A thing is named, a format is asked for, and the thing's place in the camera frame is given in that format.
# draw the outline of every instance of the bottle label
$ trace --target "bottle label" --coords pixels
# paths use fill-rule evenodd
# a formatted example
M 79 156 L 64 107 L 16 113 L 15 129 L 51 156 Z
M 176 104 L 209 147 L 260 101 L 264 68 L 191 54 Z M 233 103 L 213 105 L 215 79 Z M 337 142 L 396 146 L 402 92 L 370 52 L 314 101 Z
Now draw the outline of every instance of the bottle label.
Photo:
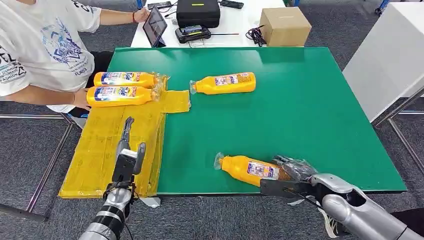
M 136 90 L 135 86 L 100 86 L 95 89 L 94 99 L 96 101 L 117 101 L 134 98 Z
M 101 76 L 101 83 L 104 85 L 117 85 L 120 83 L 130 83 L 140 81 L 140 72 L 105 72 Z
M 247 83 L 252 81 L 247 72 L 232 74 L 232 75 L 224 75 L 215 77 L 215 84 L 217 86 L 223 86 L 228 84 L 238 84 L 238 83 Z
M 279 169 L 272 166 L 266 166 L 258 162 L 250 161 L 247 166 L 247 173 L 261 178 L 270 178 L 277 180 Z

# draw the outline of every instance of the cardboard box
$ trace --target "cardboard box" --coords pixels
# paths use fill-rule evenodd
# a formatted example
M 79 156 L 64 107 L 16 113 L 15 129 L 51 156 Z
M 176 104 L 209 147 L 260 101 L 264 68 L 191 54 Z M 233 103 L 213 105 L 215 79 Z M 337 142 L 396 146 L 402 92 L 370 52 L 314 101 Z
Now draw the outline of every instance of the cardboard box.
M 311 31 L 311 24 L 298 7 L 264 8 L 259 26 L 270 47 L 301 47 Z

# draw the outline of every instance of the pen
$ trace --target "pen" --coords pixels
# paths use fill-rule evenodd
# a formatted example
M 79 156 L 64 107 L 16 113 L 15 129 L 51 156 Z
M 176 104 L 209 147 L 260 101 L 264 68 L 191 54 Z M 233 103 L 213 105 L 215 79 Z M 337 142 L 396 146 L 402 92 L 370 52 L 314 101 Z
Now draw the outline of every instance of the pen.
M 138 8 L 138 10 L 141 10 L 143 8 L 142 0 L 137 0 L 137 8 Z

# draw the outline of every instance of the person's hand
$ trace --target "person's hand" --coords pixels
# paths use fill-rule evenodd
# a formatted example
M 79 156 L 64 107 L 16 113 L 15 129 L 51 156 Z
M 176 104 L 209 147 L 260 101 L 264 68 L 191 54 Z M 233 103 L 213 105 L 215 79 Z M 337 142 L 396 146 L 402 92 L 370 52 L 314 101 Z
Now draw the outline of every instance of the person's hand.
M 87 91 L 88 88 L 81 88 L 80 90 L 73 93 L 73 104 L 75 107 L 90 111 L 92 108 L 87 102 Z
M 145 22 L 149 16 L 150 12 L 143 7 L 141 10 L 138 10 L 134 13 L 134 20 L 137 23 Z

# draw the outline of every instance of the yellow mat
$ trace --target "yellow mat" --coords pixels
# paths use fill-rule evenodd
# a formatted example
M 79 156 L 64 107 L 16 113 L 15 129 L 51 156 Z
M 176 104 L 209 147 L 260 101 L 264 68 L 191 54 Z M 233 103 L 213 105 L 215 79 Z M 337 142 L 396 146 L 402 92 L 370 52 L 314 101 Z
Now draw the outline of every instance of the yellow mat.
M 188 112 L 189 91 L 165 91 L 160 101 L 143 105 L 93 108 L 75 149 L 59 196 L 67 199 L 100 198 L 112 181 L 116 147 L 125 120 L 134 118 L 129 144 L 136 151 L 146 143 L 141 173 L 135 177 L 140 197 L 156 195 L 161 168 L 166 113 Z

